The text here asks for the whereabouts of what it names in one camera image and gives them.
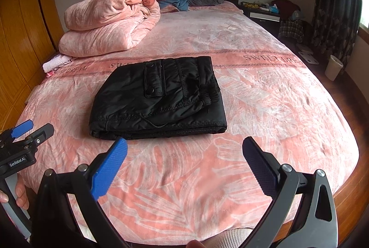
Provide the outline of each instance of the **hand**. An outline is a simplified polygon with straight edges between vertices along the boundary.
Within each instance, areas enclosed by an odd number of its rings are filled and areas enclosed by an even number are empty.
[[[18,174],[18,181],[15,185],[15,193],[17,194],[17,205],[19,207],[22,207],[23,209],[28,209],[30,206],[30,203],[27,198],[27,194],[25,192],[25,186],[22,176]],[[0,191],[0,202],[1,203],[7,203],[9,201],[8,196]]]
[[[186,248],[206,248],[206,247],[203,244],[201,244],[199,241],[193,239],[186,245]]]

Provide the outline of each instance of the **bed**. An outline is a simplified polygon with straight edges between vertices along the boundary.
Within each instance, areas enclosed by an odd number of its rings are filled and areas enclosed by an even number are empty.
[[[332,192],[354,170],[359,153],[341,111],[318,79],[286,46],[227,0],[223,9],[165,13],[135,48],[80,58],[34,91],[19,123],[55,134],[21,172],[37,192],[47,168],[57,173],[89,164],[111,141],[89,136],[95,94],[125,64],[158,58],[211,56],[224,101],[224,134],[132,140],[108,194],[99,199],[130,242],[180,245],[224,230],[254,227],[271,200],[242,156],[252,136],[259,146],[297,171],[323,169]],[[86,226],[73,196],[71,205]],[[293,218],[298,200],[287,221]]]

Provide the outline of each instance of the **wooden wardrobe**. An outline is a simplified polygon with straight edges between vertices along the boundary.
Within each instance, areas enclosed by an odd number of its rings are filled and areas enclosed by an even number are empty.
[[[0,0],[0,132],[15,126],[63,34],[54,0]]]

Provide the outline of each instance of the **plaid cloth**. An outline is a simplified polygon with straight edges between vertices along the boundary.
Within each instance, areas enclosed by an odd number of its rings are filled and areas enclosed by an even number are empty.
[[[278,38],[292,37],[301,43],[304,39],[304,29],[301,20],[281,20],[279,25]]]

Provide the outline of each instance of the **black folded pants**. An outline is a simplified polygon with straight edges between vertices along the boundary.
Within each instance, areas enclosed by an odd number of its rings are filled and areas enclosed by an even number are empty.
[[[90,134],[106,140],[219,134],[227,128],[210,56],[120,66],[95,96]]]

